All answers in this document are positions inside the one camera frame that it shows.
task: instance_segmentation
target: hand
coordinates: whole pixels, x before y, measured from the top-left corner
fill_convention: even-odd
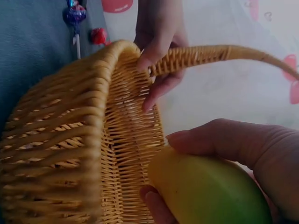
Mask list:
[[[298,131],[275,125],[217,119],[174,133],[167,139],[181,153],[212,154],[247,166],[253,170],[252,177],[262,191],[271,199],[268,203],[274,223],[279,221],[279,215],[299,221]],[[141,189],[141,198],[157,224],[175,223],[174,216],[152,186]]]
[[[137,67],[145,70],[167,54],[170,47],[186,47],[188,40],[182,0],[139,0],[134,42],[144,50]],[[156,100],[177,86],[184,71],[157,77],[142,109],[147,112]]]

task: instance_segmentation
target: purple lollipop wrapper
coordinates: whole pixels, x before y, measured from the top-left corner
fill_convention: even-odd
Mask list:
[[[64,21],[74,27],[75,34],[79,33],[79,23],[86,18],[86,10],[81,5],[72,6],[64,10]]]

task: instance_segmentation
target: green apple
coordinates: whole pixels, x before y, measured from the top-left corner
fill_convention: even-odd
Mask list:
[[[148,175],[180,224],[272,224],[263,193],[233,162],[166,147]]]

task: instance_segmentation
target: basket handle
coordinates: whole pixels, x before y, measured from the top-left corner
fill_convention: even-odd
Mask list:
[[[281,68],[299,80],[299,73],[283,61],[265,52],[237,45],[172,48],[166,56],[149,67],[149,72],[153,76],[159,76],[200,64],[234,59],[250,59],[268,63]]]

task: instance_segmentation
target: woven rattan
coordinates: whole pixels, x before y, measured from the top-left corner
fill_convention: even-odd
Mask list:
[[[45,77],[7,121],[1,196],[8,224],[154,223],[139,198],[147,165],[164,146],[156,106],[144,114],[150,74],[230,59],[282,61],[249,48],[219,45],[171,49],[137,72],[140,50],[118,41]]]

